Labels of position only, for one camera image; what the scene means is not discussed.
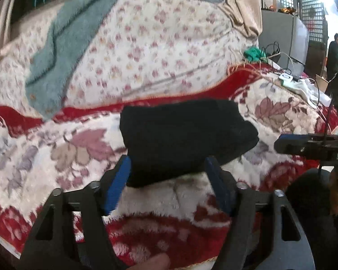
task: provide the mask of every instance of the finger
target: finger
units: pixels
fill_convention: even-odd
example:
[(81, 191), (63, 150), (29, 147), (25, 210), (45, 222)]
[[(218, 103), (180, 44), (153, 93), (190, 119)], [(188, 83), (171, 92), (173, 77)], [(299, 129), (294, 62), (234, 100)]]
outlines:
[(130, 267), (128, 270), (168, 270), (170, 259), (167, 254), (156, 255), (143, 263)]

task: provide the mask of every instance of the red fabric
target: red fabric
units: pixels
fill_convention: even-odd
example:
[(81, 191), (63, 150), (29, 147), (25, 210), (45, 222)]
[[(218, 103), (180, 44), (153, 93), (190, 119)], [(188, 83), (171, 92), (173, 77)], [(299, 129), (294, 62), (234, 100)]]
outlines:
[[(231, 99), (241, 92), (245, 91), (245, 86), (250, 84), (260, 78), (258, 74), (255, 74), (249, 70), (251, 67), (247, 67), (245, 70), (237, 70), (235, 73), (227, 77), (223, 82), (217, 86), (210, 88), (206, 91), (200, 92), (198, 94), (190, 94), (185, 96), (172, 96), (172, 97), (161, 97), (161, 98), (147, 98), (142, 100), (136, 100), (128, 103), (116, 103), (108, 106), (102, 106), (93, 109), (77, 109), (77, 108), (64, 108), (59, 114), (54, 117), (56, 122), (65, 122), (65, 121), (80, 121), (80, 118), (87, 115), (94, 115), (98, 112), (119, 112), (123, 109), (125, 105), (159, 105), (166, 103), (175, 103), (185, 100), (193, 99), (202, 99), (202, 98), (214, 98), (214, 99)], [(324, 115), (327, 115), (327, 110), (323, 110)], [(35, 119), (30, 117), (25, 117), (13, 110), (12, 108), (6, 106), (0, 106), (0, 119), (2, 125), (6, 125), (9, 133), (13, 137), (26, 134), (28, 130), (33, 128), (38, 128), (42, 125), (43, 121), (41, 119)], [(338, 123), (338, 116), (336, 111), (333, 111), (333, 114), (330, 117), (330, 126), (334, 128)], [(323, 132), (324, 123), (322, 120), (319, 120), (316, 125), (316, 132)], [(293, 163), (279, 163), (274, 166), (265, 180), (262, 182), (261, 186), (258, 188), (264, 191), (272, 191), (274, 189), (286, 189), (288, 184), (290, 184), (295, 178), (301, 175), (304, 171), (311, 167), (316, 167), (317, 162), (315, 161), (304, 161), (304, 166), (299, 166)], [(278, 170), (285, 169), (286, 172), (278, 174)], [(208, 198), (208, 205), (216, 207), (214, 202), (214, 197), (210, 196)], [(26, 240), (31, 225), (34, 223), (37, 214), (40, 212), (41, 208), (36, 208), (34, 212), (30, 214), (30, 221), (26, 221), (21, 213), (13, 207), (8, 207), (3, 209), (0, 205), (0, 236), (12, 244), (18, 252), (22, 252), (24, 241)], [(126, 219), (129, 217), (124, 217), (119, 221), (113, 221), (107, 225), (107, 231), (110, 234), (111, 232), (120, 228)], [(176, 229), (175, 232), (158, 232), (151, 234), (151, 239), (157, 239), (160, 242), (163, 235), (169, 235), (170, 239), (175, 243), (175, 247), (170, 247), (168, 250), (169, 256), (171, 259), (171, 267), (186, 267), (195, 263), (200, 263), (207, 259), (210, 259), (218, 255), (224, 238), (228, 231), (227, 226), (215, 227), (215, 228), (199, 228), (195, 227), (191, 223), (185, 220), (179, 220), (173, 217), (160, 217), (160, 216), (138, 216), (137, 219), (149, 218), (151, 221), (155, 221), (157, 224), (163, 226), (171, 226)], [(195, 221), (211, 220), (216, 222), (225, 222), (228, 221), (228, 217), (223, 214), (210, 214), (205, 207), (197, 206), (195, 212)], [(80, 229), (80, 221), (76, 224), (77, 228)], [(178, 232), (183, 232), (185, 234), (188, 232), (189, 238), (186, 242), (180, 240), (180, 235)], [(123, 244), (133, 244), (135, 243), (135, 234), (134, 235), (118, 235), (111, 237), (112, 243), (123, 243)], [(153, 247), (149, 249), (151, 254), (160, 252), (158, 247)], [(129, 265), (133, 264), (132, 258), (129, 253), (125, 253), (120, 256), (120, 258)]]

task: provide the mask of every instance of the bed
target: bed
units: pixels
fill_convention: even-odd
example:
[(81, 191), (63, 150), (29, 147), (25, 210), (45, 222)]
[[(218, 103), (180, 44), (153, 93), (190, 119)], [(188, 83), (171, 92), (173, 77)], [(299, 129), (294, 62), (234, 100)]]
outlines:
[[(143, 5), (153, 15), (136, 14)], [(198, 0), (119, 0), (78, 63), (63, 109), (43, 121), (28, 104), (24, 82), (61, 6), (54, 3), (23, 19), (18, 37), (1, 54), (0, 243), (15, 257), (54, 188), (80, 189), (126, 153), (119, 130), (125, 105), (234, 100), (260, 141), (223, 169), (258, 190), (285, 190), (317, 166), (279, 155), (273, 144), (281, 133), (323, 132), (326, 108), (320, 106), (321, 115), (284, 89), (271, 66), (243, 62), (244, 50), (256, 39), (233, 27), (216, 6)], [(145, 27), (150, 19), (158, 28)], [(121, 32), (113, 31), (118, 25)], [(338, 126), (335, 112), (329, 125)], [(128, 265), (166, 252), (172, 269), (210, 269), (230, 229), (204, 173), (126, 187), (104, 221), (116, 255)], [(77, 242), (83, 242), (79, 214), (73, 223)], [(253, 244), (258, 234), (256, 227)]]

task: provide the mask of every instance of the green cloth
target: green cloth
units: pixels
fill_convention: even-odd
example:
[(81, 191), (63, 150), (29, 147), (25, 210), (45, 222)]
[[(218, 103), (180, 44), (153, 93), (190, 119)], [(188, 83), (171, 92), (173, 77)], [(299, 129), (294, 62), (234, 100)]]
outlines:
[(259, 62), (262, 57), (265, 57), (264, 51), (261, 51), (257, 47), (251, 47), (244, 52), (244, 57), (251, 63)]
[(44, 119), (61, 108), (67, 85), (104, 17), (117, 0), (69, 0), (51, 23), (44, 48), (30, 65), (26, 96)]

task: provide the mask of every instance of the cable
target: cable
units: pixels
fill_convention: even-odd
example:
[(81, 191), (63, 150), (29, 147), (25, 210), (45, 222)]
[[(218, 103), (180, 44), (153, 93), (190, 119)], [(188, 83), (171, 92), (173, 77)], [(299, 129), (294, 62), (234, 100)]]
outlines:
[(314, 79), (315, 83), (317, 84), (317, 88), (318, 88), (318, 102), (317, 102), (317, 107), (319, 105), (319, 100), (320, 100), (320, 93), (319, 93), (319, 85), (318, 85), (318, 82), (317, 82), (317, 75), (315, 76), (315, 79)]
[[(268, 57), (268, 55), (267, 55), (267, 53), (268, 53), (268, 52), (267, 52), (267, 49), (268, 49), (271, 45), (273, 45), (273, 53), (272, 53), (271, 56)], [(277, 41), (275, 41), (274, 43), (270, 43), (270, 44), (267, 45), (265, 48), (262, 47), (262, 48), (261, 48), (261, 52), (265, 54), (266, 61), (267, 61), (266, 63), (269, 64), (269, 63), (268, 63), (268, 59), (271, 58), (271, 57), (273, 57), (273, 56), (278, 55), (279, 52), (280, 52), (279, 43), (278, 43)]]
[[(323, 117), (324, 122), (325, 122), (327, 120), (327, 118), (324, 116), (323, 112), (320, 109), (318, 109), (318, 110), (322, 114), (322, 117)], [(331, 128), (331, 126), (329, 124), (328, 124), (328, 128), (329, 128), (329, 130), (331, 131), (331, 134), (332, 134), (332, 128)]]
[(281, 70), (288, 73), (289, 75), (292, 74), (292, 70), (290, 70), (289, 68), (284, 68), (284, 69), (281, 69)]
[(260, 50), (260, 57), (261, 57), (261, 58), (262, 58), (262, 54), (263, 54), (263, 55), (265, 54), (265, 58), (267, 59), (267, 64), (268, 64), (268, 56), (267, 56), (267, 53), (266, 53), (264, 47), (262, 47), (262, 49)]
[(328, 84), (333, 81), (333, 79), (337, 76), (337, 74), (338, 74), (338, 72), (336, 74), (334, 74), (334, 76), (331, 80), (328, 81)]
[[(332, 107), (333, 107), (333, 98), (331, 100), (331, 103), (329, 104), (328, 112), (327, 112), (327, 118), (325, 119), (322, 147), (325, 146), (325, 141), (327, 140), (327, 129), (328, 129), (328, 126), (329, 126), (329, 117), (331, 115)], [(319, 161), (319, 168), (318, 168), (318, 176), (319, 177), (321, 176), (321, 172), (322, 172), (322, 161), (320, 160)]]
[(288, 54), (286, 54), (286, 53), (284, 53), (284, 52), (279, 52), (280, 54), (284, 54), (284, 55), (286, 55), (286, 56), (288, 56), (288, 58), (289, 58), (289, 60), (290, 60), (290, 62), (292, 63), (292, 67), (294, 68), (294, 64), (293, 64), (293, 60), (292, 60), (292, 58), (288, 55)]

